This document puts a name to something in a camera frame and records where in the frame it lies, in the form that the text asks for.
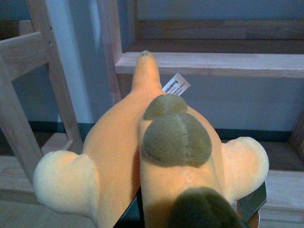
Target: light wood plank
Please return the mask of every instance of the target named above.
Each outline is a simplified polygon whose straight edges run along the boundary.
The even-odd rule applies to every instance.
[[[304,172],[270,170],[266,187],[268,196],[263,209],[300,212],[304,221]]]
[[[0,201],[1,228],[96,228],[77,215],[58,214],[42,205]]]
[[[129,94],[131,90],[132,79],[132,75],[117,74],[117,81],[122,99]]]
[[[33,32],[34,28],[30,20],[0,21],[0,39],[9,39]]]
[[[304,20],[143,20],[138,39],[304,39]]]
[[[83,143],[80,136],[71,97],[67,87],[64,70],[58,52],[56,38],[48,16],[45,0],[27,0],[28,9],[32,18],[35,31],[41,32],[49,59],[49,76],[54,90],[60,116],[69,140],[75,142],[74,152],[81,153]]]
[[[115,74],[115,64],[122,56],[117,1],[97,0],[97,6],[104,46],[105,64],[109,80],[110,96],[112,104],[114,105],[122,99]]]
[[[41,147],[43,154],[63,150],[68,142],[66,134],[54,133]],[[0,200],[39,204],[18,159],[0,156]]]
[[[141,39],[126,52],[304,54],[304,40]]]
[[[304,161],[304,112],[299,118],[296,127],[289,139],[290,145]]]
[[[0,57],[0,128],[30,182],[42,152]]]
[[[194,76],[304,77],[304,55],[153,53],[161,74]],[[115,65],[133,74],[140,53],[127,52]]]
[[[19,21],[19,36],[35,32],[32,22],[30,20]]]
[[[41,33],[31,33],[0,41],[0,55],[10,81],[48,62]]]

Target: dark baseboard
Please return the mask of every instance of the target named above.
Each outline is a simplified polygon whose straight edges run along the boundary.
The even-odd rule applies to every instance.
[[[34,132],[66,133],[63,123],[59,122],[29,121],[29,125]],[[78,123],[78,126],[84,142],[94,123]]]
[[[35,132],[65,133],[63,123],[30,121],[29,125]],[[82,140],[94,126],[94,123],[78,123]],[[249,136],[258,141],[287,142],[292,132],[240,130],[240,129],[215,129],[221,139],[231,140],[242,136]]]
[[[240,129],[215,129],[221,139],[236,139],[238,137],[251,137],[258,141],[287,142],[292,132],[240,130]]]

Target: plush dinosaur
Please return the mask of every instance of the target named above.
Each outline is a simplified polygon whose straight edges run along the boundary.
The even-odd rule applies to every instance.
[[[183,139],[178,132],[189,137]],[[191,152],[180,148],[187,143]],[[221,208],[230,211],[229,203],[258,188],[267,170],[267,156],[255,140],[222,144],[204,117],[181,98],[165,95],[156,60],[144,51],[130,94],[92,128],[83,153],[47,154],[35,170],[33,186],[43,205],[111,228],[141,184],[146,227],[178,227],[188,195],[197,194],[197,202],[204,199],[202,195],[225,199],[217,207],[219,215]],[[192,209],[205,209],[200,205]],[[238,224],[236,215],[228,214]]]
[[[140,122],[146,228],[240,228],[233,201],[264,182],[268,157],[256,140],[227,143],[176,95],[160,95]]]
[[[144,51],[130,94],[91,129],[83,154],[51,152],[39,162],[33,180],[39,202],[57,212],[89,217],[99,228],[113,227],[140,187],[138,124],[161,94],[156,60]]]

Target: wooden post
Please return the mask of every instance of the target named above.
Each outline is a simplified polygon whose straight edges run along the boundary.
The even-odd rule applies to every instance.
[[[0,56],[0,127],[30,182],[42,158],[9,73]]]
[[[104,45],[106,70],[108,73],[112,104],[122,99],[117,83],[115,64],[120,60],[122,42],[116,0],[97,0],[101,37]]]
[[[304,161],[304,112],[302,113],[293,133],[290,136],[289,144]]]
[[[34,29],[41,32],[47,47],[49,77],[67,137],[72,141],[72,145],[69,148],[73,148],[74,152],[80,154],[83,143],[61,64],[53,27],[48,16],[47,4],[45,0],[27,0],[27,5]]]

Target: orange plush toy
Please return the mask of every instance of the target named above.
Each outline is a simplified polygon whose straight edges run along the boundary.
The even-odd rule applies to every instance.
[[[267,171],[258,142],[221,143],[204,117],[165,95],[156,60],[144,51],[130,94],[92,128],[83,154],[51,152],[33,184],[42,204],[87,216],[99,228],[114,226],[140,185],[147,228],[201,227],[211,220],[221,227],[226,218],[237,227],[229,204],[258,188]]]
[[[149,103],[164,94],[156,61],[140,55],[130,94],[105,113],[86,137],[83,154],[47,154],[34,173],[38,200],[57,212],[79,214],[111,228],[139,186],[138,124]]]
[[[146,228],[243,227],[233,201],[264,182],[268,157],[250,137],[227,143],[176,95],[161,95],[140,123]]]

